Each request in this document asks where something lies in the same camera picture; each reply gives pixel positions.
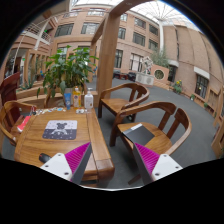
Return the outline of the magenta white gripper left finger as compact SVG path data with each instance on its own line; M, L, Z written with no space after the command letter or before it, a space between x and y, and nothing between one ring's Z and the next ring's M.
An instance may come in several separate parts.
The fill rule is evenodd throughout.
M91 153L91 143L88 142L66 154L55 154L41 169L79 185Z

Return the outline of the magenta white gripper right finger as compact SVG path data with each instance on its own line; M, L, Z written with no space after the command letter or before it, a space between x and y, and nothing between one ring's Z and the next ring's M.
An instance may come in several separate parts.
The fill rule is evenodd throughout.
M134 144L133 154L145 185L182 169L168 154L157 154L138 143Z

